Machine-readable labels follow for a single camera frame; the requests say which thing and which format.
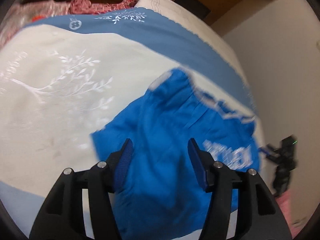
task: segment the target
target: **orange object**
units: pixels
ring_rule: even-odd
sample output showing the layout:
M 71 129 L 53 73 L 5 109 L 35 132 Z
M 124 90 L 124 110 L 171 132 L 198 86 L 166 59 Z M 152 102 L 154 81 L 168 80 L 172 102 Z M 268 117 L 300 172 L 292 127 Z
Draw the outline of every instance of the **orange object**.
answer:
M 38 20 L 45 19 L 45 18 L 46 18 L 46 16 L 37 15 L 37 16 L 34 16 L 34 17 L 31 19 L 31 21 L 32 21 L 32 22 L 36 22 L 36 21 L 38 21 Z

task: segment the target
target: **logo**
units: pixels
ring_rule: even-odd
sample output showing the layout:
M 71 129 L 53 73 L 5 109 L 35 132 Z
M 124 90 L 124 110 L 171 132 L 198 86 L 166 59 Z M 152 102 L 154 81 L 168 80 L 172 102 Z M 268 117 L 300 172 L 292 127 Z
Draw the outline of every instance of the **logo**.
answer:
M 203 142 L 204 149 L 209 152 L 215 161 L 222 161 L 232 170 L 238 170 L 252 165 L 251 146 L 240 147 L 236 150 L 208 140 Z
M 69 23 L 69 28 L 71 30 L 77 30 L 81 27 L 81 25 L 82 25 L 82 22 L 79 20 L 76 20 Z

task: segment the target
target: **blue shirt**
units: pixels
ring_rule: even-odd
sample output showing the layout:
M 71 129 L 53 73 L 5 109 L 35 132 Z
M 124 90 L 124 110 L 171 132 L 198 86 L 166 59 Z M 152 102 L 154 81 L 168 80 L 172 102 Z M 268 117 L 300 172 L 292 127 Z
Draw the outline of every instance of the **blue shirt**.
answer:
M 113 212 L 124 240 L 164 240 L 203 227 L 211 194 L 198 185 L 187 152 L 200 149 L 230 168 L 259 169 L 254 122 L 197 90 L 182 69 L 165 73 L 103 130 L 92 134 L 100 160 L 126 138 L 133 155 Z M 233 194 L 232 210 L 237 207 Z

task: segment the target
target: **white mattress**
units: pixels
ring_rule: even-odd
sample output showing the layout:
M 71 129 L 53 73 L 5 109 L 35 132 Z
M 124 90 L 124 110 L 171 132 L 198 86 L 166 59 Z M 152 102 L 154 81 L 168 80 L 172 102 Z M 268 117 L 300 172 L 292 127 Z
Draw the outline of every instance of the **white mattress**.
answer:
M 138 0 L 135 7 L 151 9 L 170 20 L 180 24 L 188 31 L 196 34 L 209 44 L 220 56 L 228 62 L 247 83 L 239 60 L 233 49 L 206 23 L 171 0 Z

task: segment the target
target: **metal screw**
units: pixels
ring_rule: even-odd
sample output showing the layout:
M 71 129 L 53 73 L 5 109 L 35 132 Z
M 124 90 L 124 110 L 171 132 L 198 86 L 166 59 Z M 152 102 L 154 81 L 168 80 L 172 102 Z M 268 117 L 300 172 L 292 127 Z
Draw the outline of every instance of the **metal screw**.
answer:
M 63 170 L 63 174 L 64 174 L 64 175 L 69 175 L 71 172 L 72 172 L 72 169 L 71 169 L 71 168 L 65 168 L 65 169 Z
M 107 163 L 106 162 L 98 162 L 97 166 L 99 168 L 104 168 L 105 166 L 107 166 Z
M 254 175 L 257 174 L 257 171 L 256 171 L 255 169 L 249 169 L 248 172 L 249 172 L 249 174 L 252 175 L 252 176 L 254 176 Z
M 221 168 L 223 164 L 221 162 L 214 162 L 213 166 L 215 166 L 216 168 Z

